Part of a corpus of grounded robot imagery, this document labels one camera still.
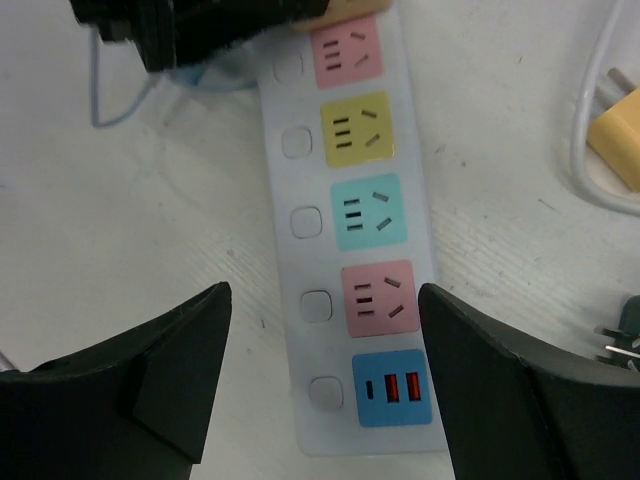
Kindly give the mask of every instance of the button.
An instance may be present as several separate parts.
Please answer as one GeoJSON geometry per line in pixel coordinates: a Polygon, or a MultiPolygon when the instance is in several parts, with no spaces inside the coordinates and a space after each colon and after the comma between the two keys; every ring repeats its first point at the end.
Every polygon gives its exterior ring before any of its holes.
{"type": "Polygon", "coordinates": [[[313,238],[322,232],[320,210],[313,207],[299,208],[291,214],[291,230],[297,238],[313,238]]]}
{"type": "Polygon", "coordinates": [[[327,292],[308,292],[300,302],[302,318],[309,323],[328,322],[333,315],[331,297],[327,292]]]}
{"type": "Polygon", "coordinates": [[[311,132],[306,128],[290,128],[282,134],[282,151],[287,158],[306,157],[312,149],[311,132]]]}
{"type": "Polygon", "coordinates": [[[302,68],[302,55],[284,55],[278,57],[273,64],[273,74],[280,83],[289,83],[300,77],[304,70],[302,68]]]}
{"type": "Polygon", "coordinates": [[[309,398],[318,410],[335,412],[342,408],[342,384],[334,377],[316,378],[309,386],[309,398]]]}

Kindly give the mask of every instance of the red usb port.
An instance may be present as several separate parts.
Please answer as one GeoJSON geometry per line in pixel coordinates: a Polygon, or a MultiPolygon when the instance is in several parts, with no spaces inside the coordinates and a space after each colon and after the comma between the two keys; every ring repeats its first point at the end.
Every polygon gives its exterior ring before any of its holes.
{"type": "Polygon", "coordinates": [[[398,377],[395,375],[385,375],[384,383],[387,387],[387,402],[400,402],[400,391],[398,390],[398,377]]]}
{"type": "Polygon", "coordinates": [[[409,389],[409,401],[419,402],[422,400],[420,393],[420,378],[416,372],[407,373],[407,387],[409,389]]]}

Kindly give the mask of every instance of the table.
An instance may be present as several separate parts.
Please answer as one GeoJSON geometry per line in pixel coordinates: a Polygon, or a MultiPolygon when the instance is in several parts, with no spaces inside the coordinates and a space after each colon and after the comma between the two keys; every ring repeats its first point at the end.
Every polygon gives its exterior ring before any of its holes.
{"type": "MultiPolygon", "coordinates": [[[[596,354],[593,327],[614,325],[640,291],[640,222],[584,202],[568,173],[577,87],[607,2],[400,1],[440,284],[596,354]]],[[[162,82],[133,120],[94,131],[87,36],[64,0],[3,1],[1,350],[29,370],[227,280],[234,317],[194,480],[453,479],[447,454],[298,451],[257,92],[203,97],[162,82]]],[[[628,43],[612,58],[628,58],[628,43]]],[[[105,57],[115,113],[144,72],[131,48],[105,57]]]]}

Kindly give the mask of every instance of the pink outlet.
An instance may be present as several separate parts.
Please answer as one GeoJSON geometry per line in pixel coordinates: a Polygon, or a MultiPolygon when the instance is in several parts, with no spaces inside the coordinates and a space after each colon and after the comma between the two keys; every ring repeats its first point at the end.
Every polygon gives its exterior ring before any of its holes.
{"type": "Polygon", "coordinates": [[[411,262],[345,268],[342,289],[353,338],[417,332],[420,328],[411,262]]]}
{"type": "Polygon", "coordinates": [[[319,30],[311,37],[318,88],[339,87],[384,73],[375,17],[319,30]]]}

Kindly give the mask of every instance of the power strip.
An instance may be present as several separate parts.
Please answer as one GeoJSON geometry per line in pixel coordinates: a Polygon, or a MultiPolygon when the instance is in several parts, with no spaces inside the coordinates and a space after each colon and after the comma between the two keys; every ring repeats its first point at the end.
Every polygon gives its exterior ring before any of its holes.
{"type": "Polygon", "coordinates": [[[417,290],[436,279],[398,7],[256,42],[298,443],[446,450],[417,290]]]}

